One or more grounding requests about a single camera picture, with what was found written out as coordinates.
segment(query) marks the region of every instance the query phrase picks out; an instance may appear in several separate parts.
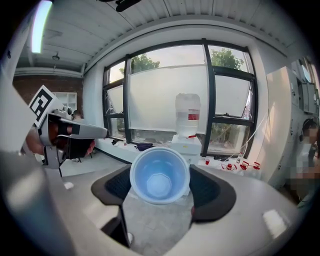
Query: white ceiling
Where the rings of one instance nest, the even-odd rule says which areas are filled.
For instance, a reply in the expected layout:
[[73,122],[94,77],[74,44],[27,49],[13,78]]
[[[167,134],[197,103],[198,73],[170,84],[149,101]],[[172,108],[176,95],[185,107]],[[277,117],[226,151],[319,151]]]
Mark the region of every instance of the white ceiling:
[[[55,0],[47,19],[41,54],[24,46],[17,67],[81,71],[110,42],[139,26],[173,16],[222,17],[264,33],[288,48],[297,41],[290,20],[269,0],[141,0],[123,12],[115,2]],[[59,61],[52,56],[58,52]]]

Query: blue plastic cup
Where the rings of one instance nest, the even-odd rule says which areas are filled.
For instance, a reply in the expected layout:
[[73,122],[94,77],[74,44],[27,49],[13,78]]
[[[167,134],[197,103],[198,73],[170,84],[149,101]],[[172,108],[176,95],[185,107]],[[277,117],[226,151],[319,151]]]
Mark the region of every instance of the blue plastic cup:
[[188,188],[189,166],[177,151],[152,147],[133,161],[130,182],[144,201],[154,205],[170,204],[183,196]]

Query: white wall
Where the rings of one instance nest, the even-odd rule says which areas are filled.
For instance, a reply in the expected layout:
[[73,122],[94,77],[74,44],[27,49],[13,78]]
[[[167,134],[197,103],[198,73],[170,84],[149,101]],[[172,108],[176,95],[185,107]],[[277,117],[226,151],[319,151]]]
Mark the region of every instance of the white wall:
[[[268,120],[267,113],[269,108],[269,94],[266,74],[278,70],[283,66],[287,66],[289,63],[285,56],[270,47],[268,44],[263,43],[262,41],[259,41],[245,33],[229,28],[208,25],[185,25],[164,28],[141,35],[111,51],[101,59],[100,62],[98,62],[98,65],[101,65],[99,68],[98,66],[95,66],[93,67],[93,70],[90,69],[89,72],[85,74],[83,86],[83,110],[85,118],[87,118],[86,115],[91,115],[88,117],[90,119],[90,123],[103,125],[102,79],[104,66],[111,65],[120,58],[123,58],[126,54],[134,53],[149,46],[166,42],[201,38],[248,47],[250,51],[258,84],[257,126],[261,123],[255,133],[252,148],[248,156],[250,163],[255,162],[261,149],[264,148]],[[99,141],[98,147],[112,155],[117,154],[119,151],[112,146],[104,146],[103,141]]]

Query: window frame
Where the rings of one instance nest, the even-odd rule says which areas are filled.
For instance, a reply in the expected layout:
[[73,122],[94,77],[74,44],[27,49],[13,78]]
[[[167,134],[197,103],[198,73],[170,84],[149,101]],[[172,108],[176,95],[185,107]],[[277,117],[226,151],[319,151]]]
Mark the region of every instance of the window frame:
[[[250,127],[248,138],[250,138],[257,127],[257,119],[258,119],[258,85],[256,79],[256,71],[254,64],[252,62],[251,54],[249,52],[248,47],[238,46],[232,43],[227,42],[220,42],[214,40],[207,40],[205,38],[197,39],[197,40],[180,40],[180,41],[173,41],[167,43],[161,43],[154,46],[150,46],[133,53],[129,53],[125,55],[125,57],[119,59],[118,61],[112,63],[111,65],[105,67],[103,73],[103,86],[102,86],[102,106],[103,106],[103,121],[104,127],[108,129],[107,136],[112,139],[117,140],[124,140],[124,138],[110,136],[109,128],[108,128],[108,120],[112,118],[124,118],[124,130],[125,130],[125,139],[127,143],[131,144],[138,144],[137,141],[132,140],[131,136],[131,129],[129,129],[129,110],[128,110],[128,82],[129,76],[131,75],[131,58],[136,57],[141,54],[146,54],[148,52],[152,52],[159,49],[169,48],[169,47],[177,47],[177,46],[187,46],[187,45],[201,45],[204,50],[205,56],[205,65],[207,67],[207,74],[208,74],[208,86],[209,86],[209,102],[208,102],[208,118],[207,118],[207,126],[206,131],[204,134],[204,139],[202,141],[202,150],[201,156],[216,156],[216,155],[224,155],[224,156],[232,156],[230,153],[214,153],[209,151],[208,147],[210,143],[210,136],[211,136],[211,128],[213,123],[221,123],[221,124],[233,124],[233,125],[241,125]],[[229,67],[223,66],[212,66],[211,63],[211,56],[209,51],[209,45],[225,47],[229,49],[234,49],[243,52],[245,62],[248,68],[248,72],[237,70]],[[115,65],[125,61],[124,64],[124,74],[123,78],[117,81],[109,83],[110,79],[110,68],[114,67]],[[233,77],[237,79],[242,79],[246,81],[250,81],[250,90],[249,93],[252,92],[251,97],[251,108],[250,108],[250,115],[252,116],[252,120],[242,119],[233,116],[223,116],[223,115],[216,115],[216,81],[215,75],[219,76],[227,76]],[[105,91],[108,89],[115,88],[117,86],[123,85],[123,113],[116,113],[116,114],[106,114],[105,113]],[[248,142],[247,150],[244,154],[244,158],[246,159],[249,155],[250,149],[252,147],[252,142],[254,140],[254,136]]]

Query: ceiling light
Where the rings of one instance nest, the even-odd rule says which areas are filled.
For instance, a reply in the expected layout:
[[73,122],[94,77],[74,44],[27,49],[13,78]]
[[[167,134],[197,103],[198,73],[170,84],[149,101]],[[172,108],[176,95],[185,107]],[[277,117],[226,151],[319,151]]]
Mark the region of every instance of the ceiling light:
[[41,53],[42,37],[51,6],[51,1],[41,0],[36,10],[31,35],[31,51],[35,54]]

